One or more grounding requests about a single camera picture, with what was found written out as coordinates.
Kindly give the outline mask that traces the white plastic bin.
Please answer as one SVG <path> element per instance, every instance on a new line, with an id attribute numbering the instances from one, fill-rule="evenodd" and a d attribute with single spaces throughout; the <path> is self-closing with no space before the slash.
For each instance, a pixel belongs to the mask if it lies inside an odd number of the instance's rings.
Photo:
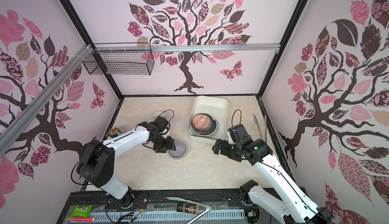
<path id="1" fill-rule="evenodd" d="M 226 99 L 198 96 L 186 126 L 188 138 L 199 143 L 214 144 L 227 134 L 229 103 Z"/>

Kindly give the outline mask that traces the red patterned bowl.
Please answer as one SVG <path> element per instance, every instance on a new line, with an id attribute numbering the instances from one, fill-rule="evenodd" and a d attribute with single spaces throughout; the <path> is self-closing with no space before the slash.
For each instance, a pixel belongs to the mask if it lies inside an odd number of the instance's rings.
<path id="1" fill-rule="evenodd" d="M 191 127 L 195 131 L 206 133 L 213 131 L 216 123 L 208 114 L 197 114 L 192 118 Z"/>

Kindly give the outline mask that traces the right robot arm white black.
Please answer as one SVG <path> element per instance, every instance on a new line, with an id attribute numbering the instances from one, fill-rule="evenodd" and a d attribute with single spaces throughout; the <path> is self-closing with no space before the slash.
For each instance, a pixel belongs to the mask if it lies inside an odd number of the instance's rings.
<path id="1" fill-rule="evenodd" d="M 272 185 L 279 198 L 269 194 L 259 184 L 247 182 L 241 186 L 243 202 L 255 204 L 281 224 L 330 224 L 332 215 L 326 207 L 319 207 L 285 173 L 270 147 L 261 139 L 242 144 L 217 140 L 214 154 L 241 162 L 247 160 Z"/>

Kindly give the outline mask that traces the teal blue patterned plate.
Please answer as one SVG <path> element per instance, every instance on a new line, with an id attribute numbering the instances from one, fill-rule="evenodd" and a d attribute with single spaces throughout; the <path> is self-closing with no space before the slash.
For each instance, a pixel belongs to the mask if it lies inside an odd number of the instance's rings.
<path id="1" fill-rule="evenodd" d="M 217 122 L 208 114 L 197 114 L 190 121 L 190 129 L 194 134 L 209 136 L 216 131 Z"/>

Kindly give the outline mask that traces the lavender bowl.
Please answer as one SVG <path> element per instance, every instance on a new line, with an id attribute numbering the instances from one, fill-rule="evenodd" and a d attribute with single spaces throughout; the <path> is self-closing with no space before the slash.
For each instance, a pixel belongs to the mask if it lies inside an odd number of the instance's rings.
<path id="1" fill-rule="evenodd" d="M 172 159 L 178 160 L 181 159 L 185 156 L 186 151 L 187 151 L 187 146 L 185 142 L 183 141 L 175 141 L 175 150 L 169 150 L 168 154 Z"/>

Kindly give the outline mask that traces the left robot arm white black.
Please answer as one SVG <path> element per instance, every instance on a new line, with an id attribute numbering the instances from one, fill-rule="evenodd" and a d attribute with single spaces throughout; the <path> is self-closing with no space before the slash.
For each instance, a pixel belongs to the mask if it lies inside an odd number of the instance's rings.
<path id="1" fill-rule="evenodd" d="M 76 165 L 76 172 L 93 186 L 104 190 L 123 207 L 129 207 L 133 190 L 114 174 L 116 159 L 137 145 L 153 143 L 155 153 L 175 151 L 174 139 L 169 136 L 170 122 L 158 117 L 153 122 L 141 122 L 133 130 L 103 142 L 93 140 Z"/>

